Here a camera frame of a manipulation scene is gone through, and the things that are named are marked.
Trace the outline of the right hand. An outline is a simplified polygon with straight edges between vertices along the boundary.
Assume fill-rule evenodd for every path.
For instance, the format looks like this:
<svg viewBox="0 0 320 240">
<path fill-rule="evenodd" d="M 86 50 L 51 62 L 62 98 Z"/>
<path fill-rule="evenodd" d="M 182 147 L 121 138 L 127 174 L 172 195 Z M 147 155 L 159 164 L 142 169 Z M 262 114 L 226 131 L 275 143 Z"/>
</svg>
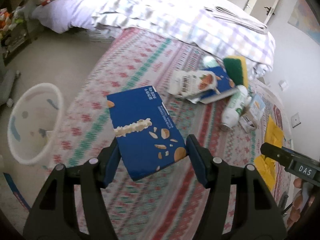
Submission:
<svg viewBox="0 0 320 240">
<path fill-rule="evenodd" d="M 303 184 L 305 181 L 303 181 L 301 178 L 296 178 L 293 182 L 293 185 L 295 188 L 300 189 L 300 191 L 295 195 L 293 203 L 292 203 L 292 208 L 290 211 L 290 215 L 287 219 L 287 229 L 291 228 L 291 226 L 297 222 L 300 217 L 301 217 L 301 212 L 303 210 L 303 203 L 306 204 L 306 200 L 308 200 L 308 206 L 311 206 L 313 201 L 315 200 L 315 196 L 309 196 L 303 197 Z"/>
</svg>

